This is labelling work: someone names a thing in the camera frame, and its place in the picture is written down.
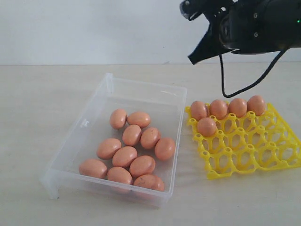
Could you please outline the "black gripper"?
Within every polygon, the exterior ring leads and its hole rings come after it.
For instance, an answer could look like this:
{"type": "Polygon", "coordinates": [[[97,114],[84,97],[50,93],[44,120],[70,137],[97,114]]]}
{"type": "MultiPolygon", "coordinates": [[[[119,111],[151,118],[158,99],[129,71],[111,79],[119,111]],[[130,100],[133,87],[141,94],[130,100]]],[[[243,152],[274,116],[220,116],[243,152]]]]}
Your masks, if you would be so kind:
{"type": "Polygon", "coordinates": [[[233,0],[206,0],[204,3],[203,14],[208,20],[209,26],[196,48],[188,55],[188,59],[193,65],[223,54],[223,51],[228,51],[221,39],[221,24],[233,4],[233,0]]]}

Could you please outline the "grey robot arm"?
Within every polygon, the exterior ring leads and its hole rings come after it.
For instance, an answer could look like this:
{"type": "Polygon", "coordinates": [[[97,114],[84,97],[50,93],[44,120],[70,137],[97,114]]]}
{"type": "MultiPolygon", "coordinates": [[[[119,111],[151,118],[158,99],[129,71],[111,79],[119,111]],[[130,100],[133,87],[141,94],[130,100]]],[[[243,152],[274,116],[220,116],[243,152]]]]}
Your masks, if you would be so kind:
{"type": "Polygon", "coordinates": [[[301,46],[299,0],[184,0],[181,14],[209,27],[188,56],[192,64],[231,52],[255,55],[301,46]]]}

